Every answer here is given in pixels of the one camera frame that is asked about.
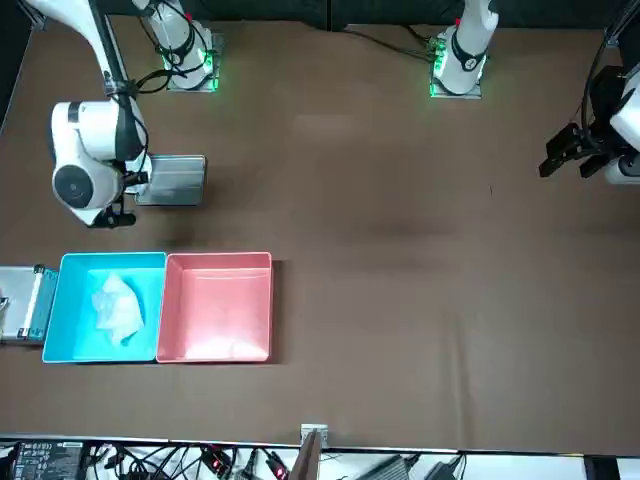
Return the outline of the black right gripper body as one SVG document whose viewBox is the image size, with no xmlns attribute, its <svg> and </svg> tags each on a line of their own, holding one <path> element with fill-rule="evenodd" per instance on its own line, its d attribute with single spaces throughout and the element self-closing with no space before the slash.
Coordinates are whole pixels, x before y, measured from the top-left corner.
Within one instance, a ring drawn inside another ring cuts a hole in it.
<svg viewBox="0 0 640 480">
<path fill-rule="evenodd" d="M 127 171 L 122 177 L 123 193 L 140 195 L 149 184 L 149 174 L 146 171 Z"/>
</svg>

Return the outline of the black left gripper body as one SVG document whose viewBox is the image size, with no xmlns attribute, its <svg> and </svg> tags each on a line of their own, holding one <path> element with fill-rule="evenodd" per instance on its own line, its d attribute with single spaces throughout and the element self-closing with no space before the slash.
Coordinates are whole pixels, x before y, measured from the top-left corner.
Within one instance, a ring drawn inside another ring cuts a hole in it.
<svg viewBox="0 0 640 480">
<path fill-rule="evenodd" d="M 627 152 L 627 142 L 611 125 L 625 105 L 625 72 L 621 66 L 604 66 L 587 82 L 581 105 L 584 144 L 601 154 L 618 157 Z"/>
</svg>

